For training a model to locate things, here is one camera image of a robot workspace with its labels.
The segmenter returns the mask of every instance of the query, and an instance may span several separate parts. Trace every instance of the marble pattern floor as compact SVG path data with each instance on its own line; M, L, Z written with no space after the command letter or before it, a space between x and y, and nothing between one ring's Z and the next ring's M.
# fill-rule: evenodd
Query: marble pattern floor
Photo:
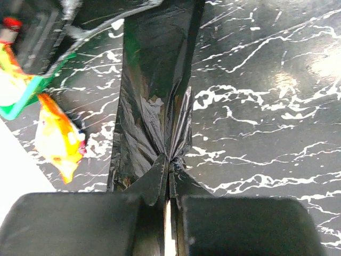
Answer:
M39 104L6 122L57 190L105 190L120 86L118 27L87 42L48 90L88 137L72 183L64 185L34 151ZM217 196L298 199L328 255L341 253L340 59L340 1L207 1L190 79L188 172Z

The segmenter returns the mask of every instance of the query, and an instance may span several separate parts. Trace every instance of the white surface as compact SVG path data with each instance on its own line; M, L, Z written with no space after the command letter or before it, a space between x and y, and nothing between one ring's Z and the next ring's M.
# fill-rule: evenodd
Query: white surface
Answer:
M0 223L22 195L55 189L0 119Z

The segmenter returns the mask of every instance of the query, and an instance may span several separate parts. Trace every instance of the black object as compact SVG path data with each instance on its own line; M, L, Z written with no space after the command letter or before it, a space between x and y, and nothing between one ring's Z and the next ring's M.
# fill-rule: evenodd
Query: black object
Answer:
M0 0L0 19L14 16L23 22L13 45L23 71L50 77L72 52L111 23L156 7L161 2Z
M321 256L314 223L302 205L274 198L183 198L188 256Z
M191 147L191 61L204 0L165 0L125 19L123 71L108 190L124 190L157 164L157 190L165 198L169 165Z
M2 20L14 16L23 25L13 51L27 74L42 74L65 36L64 26L72 20L65 19L62 5L57 0L1 0Z
M324 255L297 201L187 196L176 212L178 256ZM163 210L135 194L29 194L1 226L0 255L164 255L163 232Z
M132 255L140 206L132 194L23 196L1 227L0 255Z

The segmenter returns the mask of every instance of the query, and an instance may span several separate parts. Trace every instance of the crumpled plastic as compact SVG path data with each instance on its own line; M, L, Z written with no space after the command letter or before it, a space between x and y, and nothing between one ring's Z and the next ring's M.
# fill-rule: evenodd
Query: crumpled plastic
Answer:
M125 19L109 191L129 188L150 170L168 172L177 159L184 162L192 144L193 95L188 81L204 4L165 0ZM161 164L161 157L167 166ZM146 201L151 205L156 200L151 195Z
M11 47L0 43L0 106L16 103L33 77L22 71Z
M81 132L45 93L39 94L42 108L35 137L36 150L70 183L86 153L85 134Z

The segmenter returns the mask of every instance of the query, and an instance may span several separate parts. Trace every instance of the colorful snack package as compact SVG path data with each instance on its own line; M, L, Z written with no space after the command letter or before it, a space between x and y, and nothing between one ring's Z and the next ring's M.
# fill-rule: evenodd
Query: colorful snack package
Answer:
M65 184L70 183L86 153L85 134L46 93L38 94L38 99L42 108L35 138L36 150L58 168Z
M22 71L11 47L0 43L0 106L16 103L33 78Z

